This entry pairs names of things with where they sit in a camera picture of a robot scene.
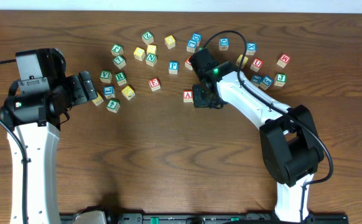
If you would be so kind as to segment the red A block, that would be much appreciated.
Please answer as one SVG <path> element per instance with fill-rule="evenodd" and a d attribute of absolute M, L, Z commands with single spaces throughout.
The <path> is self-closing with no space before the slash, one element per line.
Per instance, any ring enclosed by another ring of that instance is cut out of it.
<path fill-rule="evenodd" d="M 193 103 L 193 91 L 192 90 L 183 91 L 183 102 L 184 103 Z"/>

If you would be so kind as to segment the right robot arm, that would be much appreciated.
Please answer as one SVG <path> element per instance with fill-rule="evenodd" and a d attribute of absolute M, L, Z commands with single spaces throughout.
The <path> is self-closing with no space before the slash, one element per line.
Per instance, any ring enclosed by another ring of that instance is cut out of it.
<path fill-rule="evenodd" d="M 319 163 L 329 156 L 311 112 L 272 99 L 230 62 L 193 60 L 192 68 L 201 82 L 193 88 L 195 107 L 220 109 L 229 103 L 258 128 L 264 165 L 277 182 L 276 216 L 305 222 L 309 187 L 316 184 Z"/>

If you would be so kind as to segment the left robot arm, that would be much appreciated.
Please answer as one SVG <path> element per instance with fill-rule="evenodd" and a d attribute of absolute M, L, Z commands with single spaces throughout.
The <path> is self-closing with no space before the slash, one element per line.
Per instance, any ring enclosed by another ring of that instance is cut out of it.
<path fill-rule="evenodd" d="M 56 157 L 60 117 L 98 96 L 87 71 L 16 80 L 0 110 L 12 155 L 11 223 L 61 223 Z"/>

